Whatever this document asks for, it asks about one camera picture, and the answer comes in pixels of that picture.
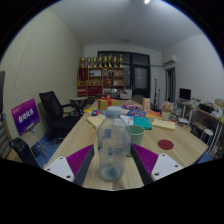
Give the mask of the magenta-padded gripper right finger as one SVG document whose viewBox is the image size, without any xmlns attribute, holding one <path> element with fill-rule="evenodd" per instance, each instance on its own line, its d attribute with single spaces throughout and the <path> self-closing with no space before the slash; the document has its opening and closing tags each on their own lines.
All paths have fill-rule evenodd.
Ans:
<svg viewBox="0 0 224 224">
<path fill-rule="evenodd" d="M 166 153 L 157 155 L 139 145 L 131 145 L 131 155 L 144 185 L 182 169 L 182 166 Z"/>
</svg>

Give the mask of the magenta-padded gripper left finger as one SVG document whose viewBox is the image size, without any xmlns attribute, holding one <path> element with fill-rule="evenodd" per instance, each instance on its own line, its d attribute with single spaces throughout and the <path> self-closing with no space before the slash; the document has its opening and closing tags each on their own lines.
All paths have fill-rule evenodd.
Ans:
<svg viewBox="0 0 224 224">
<path fill-rule="evenodd" d="M 94 156 L 94 146 L 89 145 L 68 157 L 58 157 L 45 171 L 81 186 Z"/>
</svg>

